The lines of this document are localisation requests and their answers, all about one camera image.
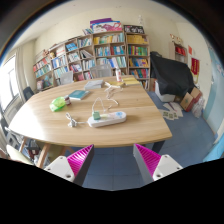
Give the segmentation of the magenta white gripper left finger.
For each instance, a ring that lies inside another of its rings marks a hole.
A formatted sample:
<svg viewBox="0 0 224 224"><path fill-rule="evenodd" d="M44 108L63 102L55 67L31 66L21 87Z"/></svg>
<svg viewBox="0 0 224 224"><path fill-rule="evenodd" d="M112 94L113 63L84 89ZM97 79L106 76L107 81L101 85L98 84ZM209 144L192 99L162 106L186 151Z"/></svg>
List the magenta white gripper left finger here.
<svg viewBox="0 0 224 224"><path fill-rule="evenodd" d="M57 157L45 168L45 171L82 186L93 156L94 145L89 145L68 157Z"/></svg>

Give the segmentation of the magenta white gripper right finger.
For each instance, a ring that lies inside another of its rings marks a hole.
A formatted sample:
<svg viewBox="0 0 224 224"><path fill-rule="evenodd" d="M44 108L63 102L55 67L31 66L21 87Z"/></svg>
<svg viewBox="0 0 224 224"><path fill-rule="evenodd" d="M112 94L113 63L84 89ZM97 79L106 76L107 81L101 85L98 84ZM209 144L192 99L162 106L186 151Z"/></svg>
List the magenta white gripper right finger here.
<svg viewBox="0 0 224 224"><path fill-rule="evenodd" d="M182 169L168 154L159 155L139 144L133 146L133 155L145 185Z"/></svg>

